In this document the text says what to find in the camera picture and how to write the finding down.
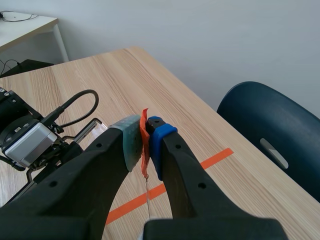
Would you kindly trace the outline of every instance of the orange cloth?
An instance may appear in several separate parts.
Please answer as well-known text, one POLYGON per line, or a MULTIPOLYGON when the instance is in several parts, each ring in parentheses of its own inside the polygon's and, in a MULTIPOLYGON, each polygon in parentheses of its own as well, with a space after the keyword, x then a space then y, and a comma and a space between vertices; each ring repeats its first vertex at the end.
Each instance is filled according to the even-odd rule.
POLYGON ((141 173, 146 178, 147 177, 147 167, 150 159, 149 153, 149 138, 150 135, 146 130, 146 122, 147 122, 147 110, 145 108, 142 110, 141 118, 140 118, 140 133, 142 137, 142 162, 141 162, 141 173))

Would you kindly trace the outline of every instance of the blue gripper pad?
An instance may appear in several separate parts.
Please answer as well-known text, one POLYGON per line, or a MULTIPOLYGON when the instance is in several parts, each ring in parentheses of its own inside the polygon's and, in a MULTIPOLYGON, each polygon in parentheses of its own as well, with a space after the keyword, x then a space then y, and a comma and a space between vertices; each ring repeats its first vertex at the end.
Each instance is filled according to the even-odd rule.
POLYGON ((110 125, 110 129, 120 129, 123 133, 123 154, 126 168, 132 172, 142 154, 140 115, 131 115, 110 125))

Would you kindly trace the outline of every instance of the wire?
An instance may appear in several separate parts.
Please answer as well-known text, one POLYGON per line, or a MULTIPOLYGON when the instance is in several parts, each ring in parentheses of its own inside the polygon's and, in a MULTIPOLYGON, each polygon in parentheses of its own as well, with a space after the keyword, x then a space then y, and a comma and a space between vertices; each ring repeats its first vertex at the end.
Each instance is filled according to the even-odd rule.
POLYGON ((6 67, 6 64, 7 64, 7 62, 9 62, 9 61, 16 61, 16 64, 17 64, 17 65, 20 65, 20 62, 18 62, 17 60, 14 60, 14 59, 9 59, 9 60, 5 61, 5 63, 4 63, 3 61, 1 61, 2 63, 4 63, 4 65, 3 65, 3 69, 2 69, 2 71, 1 71, 1 73, 0 73, 0 76, 1 76, 2 73, 4 72, 5 67, 6 67))
MULTIPOLYGON (((0 13, 12 13, 12 11, 0 11, 0 13)), ((11 21, 11 20, 7 20, 5 18, 5 15, 2 14, 2 21, 4 22, 7 22, 7 23, 16 23, 16 22, 23 22, 23 21, 26 21, 26 20, 31 20, 31 19, 35 19, 37 17, 39 17, 39 15, 35 15, 34 17, 32 17, 34 14, 31 14, 29 18, 26 18, 26 19, 22 19, 22 20, 15 20, 15 21, 11 21)))
POLYGON ((4 157, 4 156, 1 156, 0 155, 0 160, 5 162, 6 164, 9 164, 10 166, 12 166, 14 169, 20 171, 20 172, 23 172, 24 170, 26 170, 24 167, 22 166, 18 166, 16 165, 13 161, 10 161, 8 158, 4 157))
POLYGON ((68 126, 71 126, 73 124, 76 124, 84 119, 86 119, 87 117, 89 117, 98 107, 98 104, 99 104, 99 95, 96 91, 94 90, 91 90, 91 89, 88 89, 88 90, 84 90, 84 91, 81 91, 81 92, 78 92, 76 95, 74 95, 73 97, 71 97, 68 101, 66 101, 62 106, 61 108, 64 110, 66 110, 66 108, 68 108, 72 103, 74 103, 78 98, 80 98, 81 96, 83 95, 86 95, 86 94, 93 94, 94 95, 94 105, 93 107, 91 108, 91 110, 83 115, 82 117, 76 119, 76 120, 73 120, 71 122, 68 122, 68 123, 65 123, 65 124, 62 124, 60 127, 61 128, 65 128, 65 127, 68 127, 68 126))
MULTIPOLYGON (((2 62, 3 63, 3 65, 5 65, 5 63, 0 59, 0 62, 2 62)), ((10 68, 11 69, 11 67, 10 66, 7 66, 8 68, 10 68)))

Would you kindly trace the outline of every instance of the white wall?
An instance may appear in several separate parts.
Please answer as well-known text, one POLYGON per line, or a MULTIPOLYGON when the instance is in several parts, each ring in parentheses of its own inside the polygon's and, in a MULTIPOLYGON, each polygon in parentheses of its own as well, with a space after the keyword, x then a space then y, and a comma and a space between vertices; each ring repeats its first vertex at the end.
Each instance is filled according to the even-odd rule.
MULTIPOLYGON (((214 109, 235 84, 257 81, 320 117, 319 0, 0 0, 0 6, 59 18, 71 60, 140 46, 214 109)), ((0 55, 13 57, 61 62, 50 33, 0 55)))

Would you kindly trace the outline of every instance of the white desk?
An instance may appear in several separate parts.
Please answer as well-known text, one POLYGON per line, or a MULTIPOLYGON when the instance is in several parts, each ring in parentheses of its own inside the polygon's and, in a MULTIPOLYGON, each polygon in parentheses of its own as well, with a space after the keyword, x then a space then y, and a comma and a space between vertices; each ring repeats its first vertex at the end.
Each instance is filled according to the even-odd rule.
MULTIPOLYGON (((6 20, 17 21, 28 19, 31 14, 4 12, 3 16, 6 20)), ((58 28, 58 21, 58 18, 47 16, 37 16, 34 19, 18 22, 5 22, 0 19, 0 52, 11 48, 36 34, 53 32, 61 51, 63 61, 68 62, 69 58, 58 28)))

